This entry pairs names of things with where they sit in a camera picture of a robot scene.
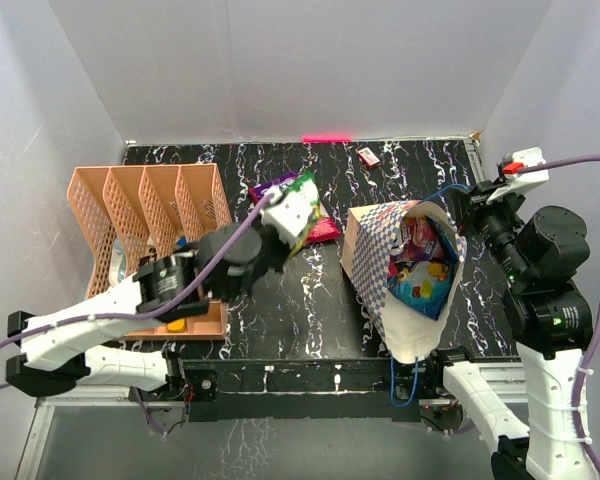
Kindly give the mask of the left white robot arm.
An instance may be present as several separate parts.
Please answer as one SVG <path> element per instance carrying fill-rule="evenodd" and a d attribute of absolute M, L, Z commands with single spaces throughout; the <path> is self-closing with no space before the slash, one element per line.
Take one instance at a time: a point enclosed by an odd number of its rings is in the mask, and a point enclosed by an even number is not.
<path fill-rule="evenodd" d="M 72 307 L 45 316 L 15 312 L 8 336 L 20 352 L 7 360 L 5 381 L 35 398 L 80 385 L 128 386 L 177 398 L 187 376 L 176 355 L 115 349 L 111 341 L 205 315 L 213 301 L 249 293 L 268 271 L 282 272 L 291 251 L 272 225 L 231 224 Z"/>

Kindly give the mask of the green snack packet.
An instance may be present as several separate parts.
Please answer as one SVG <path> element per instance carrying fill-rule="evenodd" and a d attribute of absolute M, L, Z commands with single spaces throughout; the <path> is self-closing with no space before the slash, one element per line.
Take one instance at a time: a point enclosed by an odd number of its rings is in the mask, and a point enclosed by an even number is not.
<path fill-rule="evenodd" d="M 295 256 L 322 218 L 319 191 L 311 171 L 302 173 L 286 190 L 281 207 L 282 231 Z"/>

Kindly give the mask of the pink chips bag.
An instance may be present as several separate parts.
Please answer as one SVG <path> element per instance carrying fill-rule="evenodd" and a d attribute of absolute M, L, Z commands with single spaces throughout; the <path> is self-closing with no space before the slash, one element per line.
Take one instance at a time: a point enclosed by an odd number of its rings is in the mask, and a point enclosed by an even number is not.
<path fill-rule="evenodd" d="M 261 216 L 261 213 L 263 212 L 263 210 L 267 207 L 268 201 L 266 202 L 266 205 L 261 210 L 260 216 Z M 320 199 L 320 194 L 319 194 L 319 201 L 320 201 L 319 206 L 320 206 L 320 211 L 322 213 L 322 218 L 316 223 L 314 229 L 311 231 L 305 244 L 319 243 L 319 242 L 334 240 L 334 239 L 337 239 L 341 235 L 337 226 L 331 220 L 327 211 L 325 210 L 325 208 L 321 202 L 321 199 Z"/>

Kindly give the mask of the blue checkered paper bag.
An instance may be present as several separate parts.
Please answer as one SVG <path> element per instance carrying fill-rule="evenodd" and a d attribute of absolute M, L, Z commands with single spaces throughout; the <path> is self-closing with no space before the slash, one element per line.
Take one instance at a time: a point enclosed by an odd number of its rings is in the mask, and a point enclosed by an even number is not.
<path fill-rule="evenodd" d="M 451 290 L 437 320 L 411 309 L 388 288 L 388 279 L 406 263 L 397 259 L 403 246 L 400 225 L 404 218 L 418 216 L 434 222 L 444 251 L 444 258 L 438 261 L 455 266 Z M 447 212 L 429 200 L 395 201 L 348 211 L 341 264 L 390 355 L 389 391 L 395 407 L 414 404 L 420 385 L 420 374 L 415 371 L 408 379 L 409 397 L 400 398 L 396 391 L 396 365 L 419 368 L 438 346 L 465 260 L 466 241 L 458 235 Z"/>

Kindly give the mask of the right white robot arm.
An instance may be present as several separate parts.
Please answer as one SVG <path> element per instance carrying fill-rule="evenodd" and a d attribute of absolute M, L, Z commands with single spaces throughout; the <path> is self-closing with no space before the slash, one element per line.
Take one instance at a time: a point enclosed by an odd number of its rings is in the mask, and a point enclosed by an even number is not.
<path fill-rule="evenodd" d="M 425 378 L 435 395 L 452 395 L 490 452 L 497 479 L 600 479 L 587 425 L 586 379 L 600 322 L 573 281 L 589 257 L 587 226 L 560 206 L 527 222 L 525 198 L 481 182 L 447 192 L 461 235 L 477 235 L 507 277 L 502 296 L 523 367 L 528 419 L 521 421 L 464 348 L 432 352 Z"/>

